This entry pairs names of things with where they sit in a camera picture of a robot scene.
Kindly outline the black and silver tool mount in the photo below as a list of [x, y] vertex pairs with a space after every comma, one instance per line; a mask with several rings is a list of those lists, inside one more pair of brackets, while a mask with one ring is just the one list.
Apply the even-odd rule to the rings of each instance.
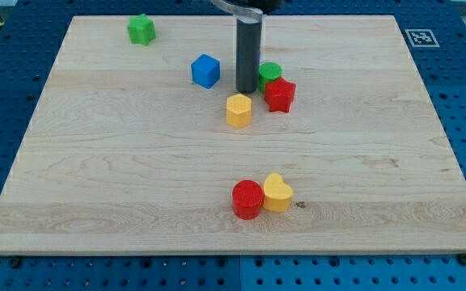
[[211, 0], [219, 10], [234, 15], [245, 23], [260, 23], [264, 15], [278, 10], [282, 0]]

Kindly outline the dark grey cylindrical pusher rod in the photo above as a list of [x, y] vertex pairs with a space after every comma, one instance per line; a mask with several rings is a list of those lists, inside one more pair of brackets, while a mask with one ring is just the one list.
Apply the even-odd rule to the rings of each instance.
[[261, 29], [261, 22], [245, 17], [236, 20], [236, 90], [240, 93], [252, 93], [258, 86]]

